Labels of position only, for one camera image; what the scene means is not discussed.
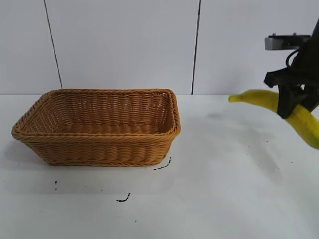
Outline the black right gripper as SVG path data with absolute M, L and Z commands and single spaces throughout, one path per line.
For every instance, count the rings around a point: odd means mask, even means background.
M 319 38 L 266 37 L 264 45 L 265 50 L 292 50 L 286 58 L 286 67 L 267 72 L 264 79 L 270 88 L 278 85 L 277 114 L 287 119 L 301 102 L 312 112 L 319 106 Z

